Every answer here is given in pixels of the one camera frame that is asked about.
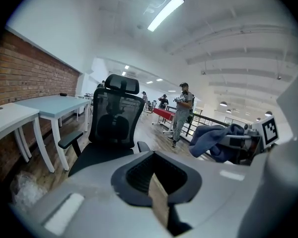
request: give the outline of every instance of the brick wall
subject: brick wall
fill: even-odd
[[[60,92],[74,96],[79,73],[6,31],[0,41],[0,105]],[[40,119],[44,135],[50,122]],[[29,146],[35,142],[32,123],[23,126]],[[20,158],[13,133],[0,140],[0,180]]]

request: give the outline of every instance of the railing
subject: railing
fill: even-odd
[[[166,110],[173,112],[173,113],[176,112],[176,108],[170,107],[170,106],[167,106]],[[171,124],[171,121],[168,121],[166,119],[164,119],[163,122]],[[221,125],[224,127],[229,126],[229,124],[227,124],[227,123],[193,113],[192,121],[190,123],[185,123],[184,126],[182,127],[182,131],[185,133],[186,137],[188,135],[193,136],[193,133],[195,132],[196,128],[200,125],[207,125],[207,126]]]

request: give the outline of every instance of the ceiling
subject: ceiling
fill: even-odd
[[[126,77],[137,79],[140,84],[145,84],[149,88],[159,90],[163,93],[168,93],[169,90],[173,90],[176,91],[176,93],[180,93],[179,85],[172,84],[166,80],[157,81],[157,79],[160,79],[157,75],[141,70],[139,68],[135,68],[133,66],[129,66],[128,69],[125,69],[126,64],[117,61],[108,59],[104,61],[110,74],[113,73],[117,75],[122,75],[123,72],[126,72]]]
[[[138,47],[184,61],[183,69],[195,72],[197,96],[206,80],[230,108],[281,113],[276,98],[298,75],[298,26],[278,0],[185,0],[154,32],[147,27],[165,0],[96,1],[102,35],[128,36]],[[129,73],[140,82],[159,77],[140,67]],[[162,90],[190,80],[170,80]]]

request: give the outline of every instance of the blue jacket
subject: blue jacket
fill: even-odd
[[[232,124],[225,128],[221,125],[198,126],[190,142],[189,151],[194,157],[199,157],[210,150],[216,162],[225,162],[236,154],[236,150],[219,145],[226,135],[244,135],[244,128]]]

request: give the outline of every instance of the red table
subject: red table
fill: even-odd
[[[170,124],[169,130],[165,130],[165,131],[163,131],[163,133],[172,133],[172,127],[173,127],[175,113],[164,110],[164,109],[156,109],[156,108],[153,109],[153,113],[158,115],[158,120],[157,120],[157,122],[153,122],[152,124],[163,124],[162,122],[159,121],[160,117],[170,120],[171,124]]]

